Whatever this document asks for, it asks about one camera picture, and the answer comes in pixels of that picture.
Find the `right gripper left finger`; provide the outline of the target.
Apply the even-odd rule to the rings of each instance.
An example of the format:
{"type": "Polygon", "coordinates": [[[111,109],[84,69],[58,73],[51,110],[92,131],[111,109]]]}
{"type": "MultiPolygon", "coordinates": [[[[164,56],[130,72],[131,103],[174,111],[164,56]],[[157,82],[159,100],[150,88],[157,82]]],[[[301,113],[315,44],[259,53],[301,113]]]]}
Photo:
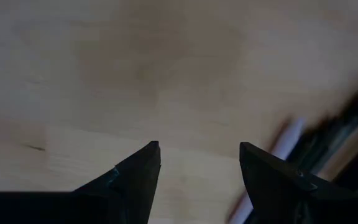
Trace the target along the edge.
{"type": "Polygon", "coordinates": [[[78,196],[95,199],[99,223],[147,223],[154,201],[161,154],[158,141],[151,141],[114,168],[74,190],[78,196]]]}

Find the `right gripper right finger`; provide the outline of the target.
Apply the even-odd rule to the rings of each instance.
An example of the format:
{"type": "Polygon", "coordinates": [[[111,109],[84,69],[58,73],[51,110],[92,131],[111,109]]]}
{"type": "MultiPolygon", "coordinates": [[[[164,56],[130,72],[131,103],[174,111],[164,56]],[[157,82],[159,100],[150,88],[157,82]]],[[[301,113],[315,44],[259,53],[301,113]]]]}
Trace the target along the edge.
{"type": "Polygon", "coordinates": [[[240,143],[239,160],[262,223],[345,223],[354,218],[352,192],[296,169],[249,142],[240,143]]]}

